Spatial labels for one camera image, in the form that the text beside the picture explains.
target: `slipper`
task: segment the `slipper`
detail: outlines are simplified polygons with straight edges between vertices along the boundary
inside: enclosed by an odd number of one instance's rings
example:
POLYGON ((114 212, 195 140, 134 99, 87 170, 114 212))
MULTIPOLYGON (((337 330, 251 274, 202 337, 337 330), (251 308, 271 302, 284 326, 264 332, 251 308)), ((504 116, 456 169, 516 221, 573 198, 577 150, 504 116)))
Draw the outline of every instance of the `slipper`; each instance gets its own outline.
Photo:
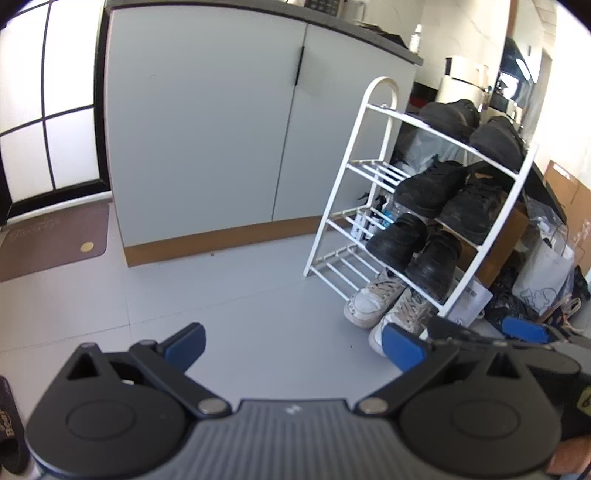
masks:
POLYGON ((0 375, 0 463, 10 473, 19 475, 29 464, 25 429, 8 385, 0 375))

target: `frosted glass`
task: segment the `frosted glass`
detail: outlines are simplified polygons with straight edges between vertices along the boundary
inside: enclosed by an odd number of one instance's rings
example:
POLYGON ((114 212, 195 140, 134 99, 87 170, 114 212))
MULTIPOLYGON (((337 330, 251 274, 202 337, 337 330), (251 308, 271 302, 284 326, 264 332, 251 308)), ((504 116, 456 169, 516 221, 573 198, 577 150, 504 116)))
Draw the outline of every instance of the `frosted glass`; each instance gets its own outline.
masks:
POLYGON ((0 132, 41 118, 41 49, 47 6, 0 31, 0 132))
POLYGON ((45 49, 45 113, 94 102, 96 35, 102 0, 60 0, 51 6, 45 49))
POLYGON ((93 110, 68 113, 46 122, 49 158, 58 189, 99 178, 93 110))
POLYGON ((0 152, 13 202, 52 190, 41 122, 0 137, 0 152))

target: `wooden baseboard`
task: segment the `wooden baseboard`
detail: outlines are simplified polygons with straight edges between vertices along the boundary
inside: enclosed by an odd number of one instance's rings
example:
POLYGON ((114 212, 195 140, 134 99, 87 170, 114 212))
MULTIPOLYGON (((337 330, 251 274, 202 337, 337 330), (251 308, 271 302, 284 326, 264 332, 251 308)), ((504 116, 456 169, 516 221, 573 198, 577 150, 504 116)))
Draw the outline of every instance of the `wooden baseboard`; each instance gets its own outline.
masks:
POLYGON ((168 238, 149 244, 125 247, 125 259, 129 267, 135 267, 225 248, 315 233, 319 223, 320 217, 314 216, 168 238))

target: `brown door mat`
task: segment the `brown door mat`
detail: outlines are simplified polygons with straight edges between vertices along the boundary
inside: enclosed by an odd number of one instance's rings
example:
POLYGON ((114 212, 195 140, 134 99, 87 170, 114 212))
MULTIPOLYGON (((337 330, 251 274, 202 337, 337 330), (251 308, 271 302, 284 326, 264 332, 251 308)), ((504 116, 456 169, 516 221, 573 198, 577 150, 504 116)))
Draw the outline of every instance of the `brown door mat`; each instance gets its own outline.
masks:
POLYGON ((108 225, 107 202, 46 213, 13 225, 0 246, 0 281, 102 255, 108 225))

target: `white shoe rack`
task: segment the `white shoe rack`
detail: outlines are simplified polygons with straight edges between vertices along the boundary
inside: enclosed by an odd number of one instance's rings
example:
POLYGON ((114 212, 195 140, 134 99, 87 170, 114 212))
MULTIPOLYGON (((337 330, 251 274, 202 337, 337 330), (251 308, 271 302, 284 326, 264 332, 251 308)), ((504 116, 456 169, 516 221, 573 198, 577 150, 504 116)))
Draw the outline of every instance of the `white shoe rack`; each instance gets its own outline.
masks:
MULTIPOLYGON (((365 94, 361 101, 361 106, 359 107, 359 112, 355 119, 355 123, 353 124, 353 131, 351 132, 349 143, 347 144, 347 148, 345 149, 343 161, 341 162, 339 171, 336 175, 335 184, 333 185, 328 202, 326 203, 324 214, 320 221, 320 226, 318 228, 318 232, 316 233, 310 256, 308 257, 308 261, 306 262, 304 276, 308 276, 310 275, 310 273, 315 274, 316 276, 321 278, 330 288, 337 292, 337 294, 339 294, 343 299, 346 300, 355 291, 358 291, 371 280, 368 277, 368 275, 364 274, 358 267, 354 266, 353 263, 357 265, 363 264, 365 267, 369 269, 369 271, 374 273, 378 273, 380 268, 387 268, 394 272, 394 274, 396 274, 400 279, 402 279, 402 281, 404 281, 408 286, 419 292, 430 303, 432 303, 438 310, 439 316, 447 317, 456 300, 459 298, 462 291, 466 288, 469 281, 476 273, 476 270, 478 270, 482 261, 485 259, 486 255, 491 249, 492 244, 495 242, 496 237, 499 235, 499 232, 501 231, 505 221, 507 220, 507 217, 511 213, 511 209, 513 208, 513 205, 515 204, 517 197, 519 196, 519 193, 523 188, 525 179, 527 178, 527 175, 530 172, 531 165, 534 161, 536 148, 534 146, 530 147, 529 152, 521 166, 521 169, 519 170, 519 172, 516 173, 504 167, 503 165, 500 165, 496 161, 491 160, 487 156, 480 153, 478 150, 475 150, 473 147, 466 145, 452 137, 448 137, 447 135, 442 134, 441 132, 435 129, 432 129, 430 126, 422 122, 420 119, 406 115, 404 113, 397 112, 397 103, 398 86, 391 78, 376 78, 367 87, 367 90, 365 91, 365 94), (378 85, 388 85, 390 87, 392 93, 392 101, 390 105, 378 106, 370 103, 370 97, 378 85), (384 133, 384 140, 382 142, 378 158, 370 160, 355 160, 351 158, 351 155, 354 151, 355 144, 357 142, 359 128, 361 127, 363 118, 368 110, 373 110, 375 112, 382 113, 388 117, 388 122, 384 133), (386 153, 390 142, 390 135, 392 133, 392 127, 394 126, 395 121, 401 121, 414 125, 415 127, 431 132, 433 135, 444 138, 445 140, 459 146, 467 153, 471 153, 472 155, 475 155, 476 157, 479 157, 482 160, 486 161, 498 170, 501 170, 514 181, 513 187, 509 192, 509 195, 507 196, 507 199, 505 200, 505 203, 503 204, 503 207, 501 208, 501 211, 499 212, 496 221, 492 225, 491 231, 486 236, 486 239, 484 240, 482 245, 475 245, 474 243, 468 241, 466 238, 462 237, 458 233, 454 232, 455 235, 457 235, 459 238, 462 238, 466 243, 473 246, 477 250, 477 252, 474 259, 472 260, 472 263, 470 263, 470 266, 464 273, 464 276, 443 304, 432 298, 432 296, 427 294, 421 287, 414 284, 408 277, 406 277, 406 275, 404 275, 404 273, 391 268, 383 262, 380 262, 377 258, 373 257, 373 255, 371 255, 366 250, 363 242, 354 238, 349 233, 349 231, 347 231, 345 228, 342 228, 339 225, 342 225, 342 222, 345 221, 348 224, 350 224, 351 227, 357 226, 361 229, 362 232, 364 232, 367 238, 371 238, 372 234, 368 229, 370 224, 375 225, 379 229, 385 229, 385 227, 379 221, 372 217, 372 214, 385 220, 386 222, 393 223, 393 220, 391 220, 390 218, 386 217, 381 212, 376 210, 373 207, 373 205, 376 195, 378 194, 380 189, 384 189, 387 192, 393 193, 395 187, 402 180, 409 178, 409 175, 407 173, 390 165, 389 158, 386 159, 386 153), (362 206, 346 209, 340 212, 332 212, 337 192, 339 191, 339 187, 343 180, 343 176, 347 171, 360 175, 367 179, 369 182, 371 182, 369 198, 367 202, 362 206), (361 224, 356 223, 354 220, 358 213, 362 215, 361 224), (329 226, 332 227, 334 230, 340 232, 346 239, 349 240, 349 243, 345 247, 341 247, 329 254, 317 257, 320 245, 329 226), (337 286, 335 282, 332 282, 329 279, 329 275, 325 274, 327 273, 327 270, 330 270, 331 272, 336 274, 340 278, 340 280, 342 280, 342 282, 339 281, 339 284, 347 285, 347 287, 350 288, 351 291, 345 292, 339 286, 337 286)), ((448 230, 451 230, 438 219, 436 219, 436 221, 444 225, 448 230)))

